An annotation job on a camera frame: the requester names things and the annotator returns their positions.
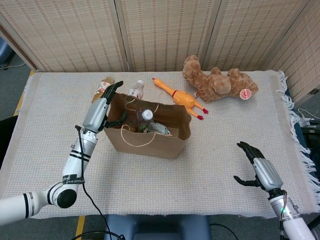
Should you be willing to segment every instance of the teddy bear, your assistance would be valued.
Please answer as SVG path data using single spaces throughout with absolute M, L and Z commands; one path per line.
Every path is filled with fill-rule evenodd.
M 218 67 L 214 67 L 209 75 L 201 71 L 195 55 L 187 57 L 183 64 L 184 79 L 197 88 L 196 95 L 203 101 L 210 102 L 224 97 L 248 99 L 258 91 L 258 85 L 247 74 L 237 68 L 222 75 Z

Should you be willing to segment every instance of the orange rubber chicken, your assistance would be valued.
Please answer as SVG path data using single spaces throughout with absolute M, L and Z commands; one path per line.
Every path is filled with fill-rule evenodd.
M 189 114 L 197 117 L 200 120 L 204 119 L 203 116 L 198 115 L 194 111 L 192 111 L 193 106 L 200 108 L 204 112 L 204 114 L 209 113 L 208 110 L 205 109 L 203 106 L 201 106 L 192 95 L 190 95 L 184 91 L 172 89 L 168 85 L 165 85 L 159 78 L 152 78 L 152 79 L 153 79 L 153 83 L 156 86 L 158 86 L 159 88 L 162 88 L 163 90 L 165 90 L 168 94 L 170 94 L 172 96 L 173 101 L 176 104 L 185 106 L 185 109 Z

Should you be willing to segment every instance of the woven screen panel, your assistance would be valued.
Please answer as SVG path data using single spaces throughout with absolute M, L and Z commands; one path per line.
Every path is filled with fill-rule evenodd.
M 226 0 L 203 69 L 259 70 L 305 5 L 305 0 Z
M 204 46 L 218 0 L 122 0 L 133 70 L 182 71 Z
M 43 72 L 124 71 L 106 0 L 2 0 L 0 12 Z
M 320 2 L 314 1 L 292 26 L 266 69 L 281 69 L 294 101 L 320 84 Z

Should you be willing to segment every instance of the paper bag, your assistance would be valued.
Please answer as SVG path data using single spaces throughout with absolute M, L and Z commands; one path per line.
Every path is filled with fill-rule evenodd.
M 189 128 L 191 116 L 187 113 L 186 108 L 181 105 L 143 101 L 126 94 L 116 93 L 111 101 L 108 121 L 117 121 L 123 112 L 127 112 L 127 118 L 123 124 L 138 127 L 136 111 L 139 109 L 155 111 L 153 120 L 165 125 L 172 136 L 164 136 L 154 132 L 132 132 L 128 128 L 121 129 L 120 126 L 104 128 L 114 148 L 123 153 L 166 159 L 177 158 L 191 135 Z

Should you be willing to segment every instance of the woven tablecloth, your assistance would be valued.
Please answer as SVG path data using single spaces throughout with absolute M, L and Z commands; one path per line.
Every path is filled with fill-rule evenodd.
M 259 92 L 249 100 L 227 97 L 200 103 L 204 120 L 192 117 L 191 136 L 177 159 L 116 152 L 102 131 L 84 173 L 86 189 L 104 214 L 233 214 L 274 217 L 268 193 L 238 184 L 233 175 L 254 179 L 255 172 L 239 141 L 259 148 L 279 172 L 301 213 L 317 212 L 315 185 L 308 177 L 299 145 L 291 138 L 288 109 L 275 71 L 247 72 Z M 143 100 L 173 104 L 156 87 L 159 78 L 177 90 L 196 90 L 181 72 L 36 73 L 27 83 L 12 139 L 0 170 L 0 198 L 45 189 L 61 182 L 62 170 L 90 107 L 107 76 L 124 81 L 127 93 L 145 82 Z M 95 215 L 97 210 L 79 187 L 68 209 L 45 206 L 36 218 Z

